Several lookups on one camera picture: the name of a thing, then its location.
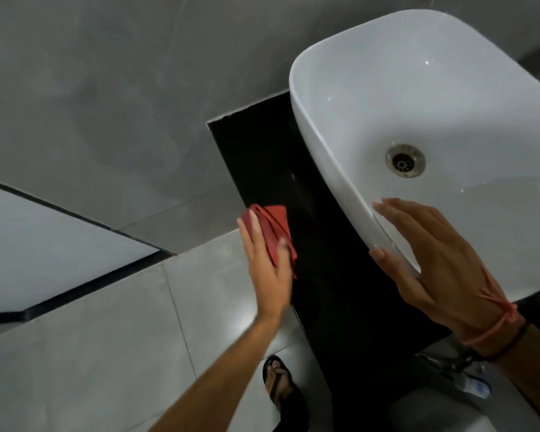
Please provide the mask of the person's left hand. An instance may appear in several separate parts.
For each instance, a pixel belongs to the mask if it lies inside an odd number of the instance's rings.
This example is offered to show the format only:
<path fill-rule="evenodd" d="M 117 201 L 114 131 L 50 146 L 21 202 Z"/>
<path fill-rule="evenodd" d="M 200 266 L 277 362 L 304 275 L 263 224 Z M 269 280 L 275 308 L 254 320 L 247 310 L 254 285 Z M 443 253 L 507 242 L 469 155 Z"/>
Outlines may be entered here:
<path fill-rule="evenodd" d="M 259 220 L 253 211 L 250 211 L 250 215 L 254 244 L 247 241 L 248 235 L 244 230 L 244 225 L 241 223 L 241 218 L 237 219 L 237 223 L 248 261 L 249 275 L 256 295 L 256 319 L 272 321 L 280 325 L 291 302 L 293 280 L 279 279 L 277 268 L 274 268 L 272 262 L 268 259 L 266 243 L 261 234 Z"/>

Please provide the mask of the person's right hand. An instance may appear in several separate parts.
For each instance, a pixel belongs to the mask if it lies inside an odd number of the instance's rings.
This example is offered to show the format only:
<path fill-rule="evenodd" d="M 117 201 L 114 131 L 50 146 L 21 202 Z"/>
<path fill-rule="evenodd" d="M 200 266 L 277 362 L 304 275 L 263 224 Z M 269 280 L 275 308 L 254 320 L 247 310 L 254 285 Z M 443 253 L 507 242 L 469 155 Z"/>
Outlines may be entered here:
<path fill-rule="evenodd" d="M 473 338 L 492 326 L 500 309 L 475 296 L 485 287 L 474 248 L 435 207 L 384 197 L 372 203 L 409 243 L 425 289 L 425 298 L 403 298 L 432 321 L 448 327 L 461 340 Z"/>

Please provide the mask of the red cleaning cloth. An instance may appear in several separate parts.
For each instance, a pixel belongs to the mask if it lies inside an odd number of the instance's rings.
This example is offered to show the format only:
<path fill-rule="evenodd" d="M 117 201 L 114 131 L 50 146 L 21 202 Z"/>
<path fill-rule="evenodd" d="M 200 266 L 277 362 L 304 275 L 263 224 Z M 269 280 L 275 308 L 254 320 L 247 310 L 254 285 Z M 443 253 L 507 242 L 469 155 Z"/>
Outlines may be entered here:
<path fill-rule="evenodd" d="M 292 277 L 296 279 L 295 263 L 298 258 L 293 245 L 290 228 L 288 225 L 287 209 L 284 205 L 267 205 L 265 207 L 258 204 L 251 204 L 241 216 L 241 224 L 247 233 L 248 240 L 254 244 L 252 237 L 252 218 L 250 211 L 253 211 L 259 220 L 261 234 L 265 240 L 266 253 L 274 268 L 278 267 L 279 256 L 277 248 L 281 241 L 284 241 L 289 250 L 289 261 L 292 270 Z"/>

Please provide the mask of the person's right forearm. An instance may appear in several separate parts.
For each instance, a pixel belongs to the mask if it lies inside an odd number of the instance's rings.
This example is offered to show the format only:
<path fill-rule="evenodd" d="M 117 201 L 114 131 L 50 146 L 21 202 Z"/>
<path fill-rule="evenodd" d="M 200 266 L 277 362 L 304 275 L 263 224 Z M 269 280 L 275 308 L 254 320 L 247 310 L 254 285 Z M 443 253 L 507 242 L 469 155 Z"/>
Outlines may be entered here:
<path fill-rule="evenodd" d="M 495 354 L 517 334 L 526 320 L 505 325 L 497 334 L 473 348 L 480 356 Z M 530 323 L 522 340 L 504 357 L 493 362 L 524 395 L 540 416 L 540 330 Z"/>

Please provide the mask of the person's left forearm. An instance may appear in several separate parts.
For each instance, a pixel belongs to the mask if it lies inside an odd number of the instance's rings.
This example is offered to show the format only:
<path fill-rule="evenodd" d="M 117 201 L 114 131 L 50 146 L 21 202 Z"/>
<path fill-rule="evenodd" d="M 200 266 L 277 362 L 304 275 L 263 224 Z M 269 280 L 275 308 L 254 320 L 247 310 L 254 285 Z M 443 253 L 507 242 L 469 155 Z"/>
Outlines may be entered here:
<path fill-rule="evenodd" d="M 280 326 L 278 314 L 259 313 L 148 432 L 226 432 Z"/>

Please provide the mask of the chrome water pipe valve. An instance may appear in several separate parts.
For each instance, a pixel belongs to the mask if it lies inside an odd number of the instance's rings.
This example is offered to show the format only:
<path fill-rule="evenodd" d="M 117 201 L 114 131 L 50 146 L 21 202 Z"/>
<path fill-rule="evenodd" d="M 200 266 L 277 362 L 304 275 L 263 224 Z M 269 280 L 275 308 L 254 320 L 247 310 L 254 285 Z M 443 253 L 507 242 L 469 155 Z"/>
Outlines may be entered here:
<path fill-rule="evenodd" d="M 468 367 L 482 359 L 482 356 L 472 349 L 463 350 L 453 358 L 429 354 L 423 351 L 418 352 L 415 356 L 423 359 L 435 369 L 438 369 L 443 377 L 452 380 L 455 384 L 462 384 L 466 381 L 481 381 L 485 383 L 485 380 L 481 377 L 466 372 Z"/>

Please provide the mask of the metal sink drain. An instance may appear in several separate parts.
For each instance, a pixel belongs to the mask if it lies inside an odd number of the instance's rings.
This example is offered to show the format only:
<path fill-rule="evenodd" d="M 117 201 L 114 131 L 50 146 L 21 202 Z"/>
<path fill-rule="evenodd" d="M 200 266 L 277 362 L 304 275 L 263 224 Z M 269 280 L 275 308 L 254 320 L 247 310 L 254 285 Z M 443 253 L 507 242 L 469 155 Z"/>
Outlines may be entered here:
<path fill-rule="evenodd" d="M 397 144 L 391 146 L 385 154 L 388 169 L 404 179 L 422 175 L 426 168 L 424 153 L 414 145 Z"/>

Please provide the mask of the red thread wristband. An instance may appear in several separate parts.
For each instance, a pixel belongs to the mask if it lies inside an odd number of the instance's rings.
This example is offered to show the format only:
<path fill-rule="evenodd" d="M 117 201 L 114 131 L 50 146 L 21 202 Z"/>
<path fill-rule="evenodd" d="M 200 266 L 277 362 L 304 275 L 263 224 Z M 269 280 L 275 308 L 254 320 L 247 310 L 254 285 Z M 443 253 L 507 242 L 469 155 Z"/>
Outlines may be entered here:
<path fill-rule="evenodd" d="M 518 306 L 507 299 L 504 291 L 490 274 L 489 270 L 485 268 L 485 266 L 481 266 L 481 271 L 485 277 L 485 287 L 481 288 L 475 296 L 497 306 L 500 309 L 501 314 L 496 322 L 488 329 L 482 331 L 481 334 L 475 337 L 462 339 L 462 344 L 469 347 L 474 347 L 475 345 L 488 340 L 493 335 L 497 334 L 505 325 L 513 324 L 520 318 Z"/>

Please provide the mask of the white bottle blue label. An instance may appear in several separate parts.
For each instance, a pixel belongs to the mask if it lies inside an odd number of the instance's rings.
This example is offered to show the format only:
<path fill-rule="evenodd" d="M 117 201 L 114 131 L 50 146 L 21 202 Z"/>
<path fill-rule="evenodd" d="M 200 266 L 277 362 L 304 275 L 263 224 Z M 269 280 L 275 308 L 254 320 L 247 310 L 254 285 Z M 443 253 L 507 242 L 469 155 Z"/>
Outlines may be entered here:
<path fill-rule="evenodd" d="M 466 372 L 457 373 L 453 378 L 453 383 L 461 392 L 480 399 L 486 400 L 492 395 L 492 389 L 488 382 Z"/>

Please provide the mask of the dark trouser leg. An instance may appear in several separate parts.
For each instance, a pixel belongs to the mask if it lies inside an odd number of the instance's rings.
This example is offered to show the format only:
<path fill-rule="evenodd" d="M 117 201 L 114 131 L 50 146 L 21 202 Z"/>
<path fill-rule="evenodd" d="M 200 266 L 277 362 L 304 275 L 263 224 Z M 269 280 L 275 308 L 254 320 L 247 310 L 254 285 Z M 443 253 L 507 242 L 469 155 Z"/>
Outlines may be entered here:
<path fill-rule="evenodd" d="M 280 422 L 272 432 L 309 432 L 308 405 L 301 392 L 280 400 Z"/>

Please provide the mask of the white ceramic sink basin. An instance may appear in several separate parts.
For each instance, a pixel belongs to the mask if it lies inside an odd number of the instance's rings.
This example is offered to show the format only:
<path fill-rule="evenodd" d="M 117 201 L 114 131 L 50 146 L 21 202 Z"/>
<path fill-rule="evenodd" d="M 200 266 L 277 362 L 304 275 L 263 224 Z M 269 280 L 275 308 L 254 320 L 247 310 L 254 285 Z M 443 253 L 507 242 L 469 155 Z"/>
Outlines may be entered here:
<path fill-rule="evenodd" d="M 321 176 L 368 248 L 413 251 L 371 203 L 437 208 L 512 302 L 540 291 L 540 82 L 474 28 L 405 10 L 332 35 L 289 71 L 296 123 Z M 385 162 L 413 145 L 416 178 Z"/>

